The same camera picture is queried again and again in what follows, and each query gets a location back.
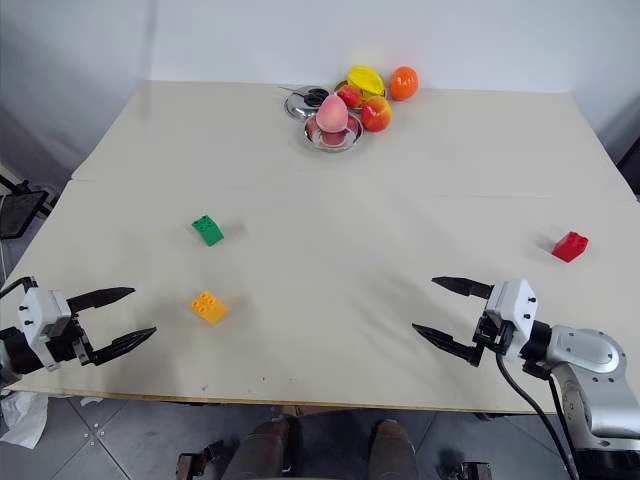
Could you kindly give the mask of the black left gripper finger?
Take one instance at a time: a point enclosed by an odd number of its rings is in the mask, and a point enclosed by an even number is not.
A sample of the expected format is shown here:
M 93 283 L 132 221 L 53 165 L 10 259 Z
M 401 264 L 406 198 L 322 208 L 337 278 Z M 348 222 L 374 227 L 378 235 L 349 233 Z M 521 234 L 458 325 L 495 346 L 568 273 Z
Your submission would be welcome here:
M 110 345 L 94 350 L 90 355 L 90 362 L 99 366 L 125 355 L 148 340 L 156 331 L 156 327 L 151 327 L 119 337 L 113 340 Z
M 77 314 L 89 308 L 101 308 L 115 303 L 135 292 L 131 287 L 112 287 L 99 289 L 76 297 L 68 298 L 67 304 L 73 314 Z

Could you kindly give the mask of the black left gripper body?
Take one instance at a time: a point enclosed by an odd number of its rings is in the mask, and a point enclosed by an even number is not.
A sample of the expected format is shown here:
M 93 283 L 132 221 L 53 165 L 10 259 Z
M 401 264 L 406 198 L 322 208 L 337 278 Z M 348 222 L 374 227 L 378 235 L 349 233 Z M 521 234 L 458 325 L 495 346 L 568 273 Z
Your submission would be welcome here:
M 48 328 L 47 335 L 49 340 L 46 346 L 55 362 L 73 359 L 78 359 L 82 365 L 93 362 L 93 347 L 79 323 L 77 313 L 57 320 Z

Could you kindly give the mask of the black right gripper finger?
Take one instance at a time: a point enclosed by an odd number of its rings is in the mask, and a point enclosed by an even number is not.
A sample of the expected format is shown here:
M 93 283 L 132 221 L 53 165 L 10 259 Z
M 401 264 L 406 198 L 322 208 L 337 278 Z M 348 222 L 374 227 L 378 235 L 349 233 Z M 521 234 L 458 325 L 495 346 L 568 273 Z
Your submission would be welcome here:
M 468 278 L 439 276 L 431 281 L 449 291 L 463 296 L 475 296 L 488 300 L 494 288 L 493 285 L 483 284 Z
M 451 335 L 431 327 L 415 323 L 412 324 L 412 327 L 419 335 L 438 349 L 458 357 L 474 367 L 479 366 L 484 350 L 482 345 L 461 344 Z

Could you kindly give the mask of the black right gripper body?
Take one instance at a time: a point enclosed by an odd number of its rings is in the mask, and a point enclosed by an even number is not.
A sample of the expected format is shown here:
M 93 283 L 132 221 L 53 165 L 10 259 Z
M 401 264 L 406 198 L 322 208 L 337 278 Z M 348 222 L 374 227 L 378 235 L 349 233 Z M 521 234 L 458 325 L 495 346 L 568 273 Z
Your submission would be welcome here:
M 484 312 L 476 326 L 473 342 L 476 344 L 478 355 L 485 349 L 505 356 L 513 342 L 515 326 L 509 320 L 494 319 Z

